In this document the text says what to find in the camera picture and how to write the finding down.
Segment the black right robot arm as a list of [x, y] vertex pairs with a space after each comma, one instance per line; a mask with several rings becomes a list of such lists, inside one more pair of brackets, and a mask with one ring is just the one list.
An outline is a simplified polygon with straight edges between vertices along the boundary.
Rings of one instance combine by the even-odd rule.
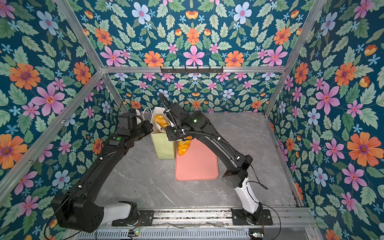
[[248, 169], [252, 167], [253, 158], [235, 150], [216, 130], [210, 119], [200, 111], [188, 113], [179, 104], [163, 103], [164, 114], [171, 121], [166, 127], [170, 141], [186, 140], [192, 137], [208, 147], [227, 168], [222, 176], [224, 183], [235, 189], [242, 203], [242, 215], [247, 222], [256, 225], [263, 210], [263, 204], [256, 198], [251, 187], [248, 186]]

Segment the long braided bread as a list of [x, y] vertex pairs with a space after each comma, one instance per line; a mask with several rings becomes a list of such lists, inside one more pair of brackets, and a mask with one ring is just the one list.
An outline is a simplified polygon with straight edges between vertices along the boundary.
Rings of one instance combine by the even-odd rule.
[[178, 150], [179, 156], [184, 155], [188, 151], [190, 144], [191, 144], [191, 140], [192, 140], [192, 137], [187, 136], [187, 137], [181, 139], [180, 141], [178, 141], [177, 150]]

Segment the glazed pastry bread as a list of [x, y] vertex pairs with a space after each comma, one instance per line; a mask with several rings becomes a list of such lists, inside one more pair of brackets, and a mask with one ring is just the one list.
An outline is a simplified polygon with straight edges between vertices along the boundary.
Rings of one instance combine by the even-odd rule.
[[168, 121], [162, 116], [162, 115], [156, 115], [153, 118], [153, 122], [155, 124], [155, 127], [158, 129], [158, 131], [165, 130], [166, 127], [168, 127], [170, 124]]

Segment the white and green paper bag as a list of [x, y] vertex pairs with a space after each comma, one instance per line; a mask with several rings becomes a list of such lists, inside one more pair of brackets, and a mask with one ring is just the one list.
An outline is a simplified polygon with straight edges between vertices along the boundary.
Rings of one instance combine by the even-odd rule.
[[165, 108], [162, 107], [154, 107], [153, 110], [151, 110], [149, 107], [145, 109], [145, 111], [149, 109], [149, 112], [151, 112], [151, 119], [150, 123], [153, 124], [153, 132], [151, 133], [151, 138], [154, 144], [155, 152], [157, 154], [158, 159], [160, 160], [170, 160], [175, 159], [176, 157], [176, 145], [175, 142], [171, 142], [168, 140], [166, 130], [162, 130], [161, 132], [158, 131], [158, 129], [155, 127], [155, 124], [153, 122], [153, 118], [156, 115], [162, 115], [168, 123], [171, 125], [171, 121], [168, 119], [168, 117], [164, 114]]

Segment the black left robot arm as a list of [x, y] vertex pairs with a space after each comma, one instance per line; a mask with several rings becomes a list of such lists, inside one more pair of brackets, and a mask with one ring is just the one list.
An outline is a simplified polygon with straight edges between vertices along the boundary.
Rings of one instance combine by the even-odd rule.
[[153, 132], [153, 124], [141, 119], [135, 113], [119, 116], [116, 133], [103, 143], [96, 160], [81, 179], [64, 195], [56, 195], [51, 202], [58, 225], [62, 228], [92, 233], [100, 225], [118, 221], [127, 225], [139, 222], [137, 204], [120, 201], [117, 204], [100, 207], [95, 201], [97, 195], [116, 164], [140, 141]]

